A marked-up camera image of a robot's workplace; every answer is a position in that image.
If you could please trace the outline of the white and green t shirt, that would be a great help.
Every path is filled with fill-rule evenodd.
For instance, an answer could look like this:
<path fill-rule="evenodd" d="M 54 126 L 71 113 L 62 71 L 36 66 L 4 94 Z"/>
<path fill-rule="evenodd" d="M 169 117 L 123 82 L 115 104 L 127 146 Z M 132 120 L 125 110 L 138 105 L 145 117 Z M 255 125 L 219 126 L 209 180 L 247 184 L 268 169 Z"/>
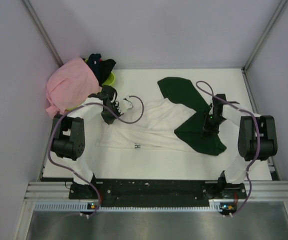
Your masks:
<path fill-rule="evenodd" d="M 128 112 L 124 118 L 128 124 L 119 120 L 104 124 L 98 147 L 170 149 L 210 156 L 227 149 L 218 134 L 203 134 L 205 113 L 210 107 L 190 80 L 166 77 L 157 85 L 163 99 Z"/>

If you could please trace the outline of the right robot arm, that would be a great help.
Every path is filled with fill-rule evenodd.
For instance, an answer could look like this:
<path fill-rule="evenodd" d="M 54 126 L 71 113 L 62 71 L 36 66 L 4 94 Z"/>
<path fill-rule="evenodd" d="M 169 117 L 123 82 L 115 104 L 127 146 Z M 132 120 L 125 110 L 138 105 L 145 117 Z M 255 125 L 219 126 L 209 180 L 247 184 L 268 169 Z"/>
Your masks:
<path fill-rule="evenodd" d="M 256 161 L 265 161 L 277 154 L 278 142 L 275 119 L 246 110 L 238 102 L 227 101 L 225 94 L 212 96 L 210 110 L 205 112 L 204 138 L 218 135 L 220 125 L 229 120 L 239 128 L 238 155 L 219 176 L 217 183 L 204 190 L 209 199 L 232 197 L 235 190 L 242 191 L 244 179 Z"/>

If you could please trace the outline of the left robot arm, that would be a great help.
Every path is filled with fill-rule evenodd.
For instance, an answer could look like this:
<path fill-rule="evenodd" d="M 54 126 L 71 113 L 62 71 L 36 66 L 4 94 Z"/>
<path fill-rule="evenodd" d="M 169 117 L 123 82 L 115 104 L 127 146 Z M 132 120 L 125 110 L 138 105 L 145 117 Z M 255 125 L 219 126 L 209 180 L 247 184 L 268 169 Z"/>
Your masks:
<path fill-rule="evenodd" d="M 129 96 L 118 98 L 115 88 L 104 86 L 101 92 L 92 93 L 72 110 L 54 117 L 47 157 L 54 166 L 73 175 L 70 187 L 73 198 L 91 199 L 99 195 L 96 178 L 85 160 L 85 124 L 96 116 L 112 124 L 132 107 Z"/>

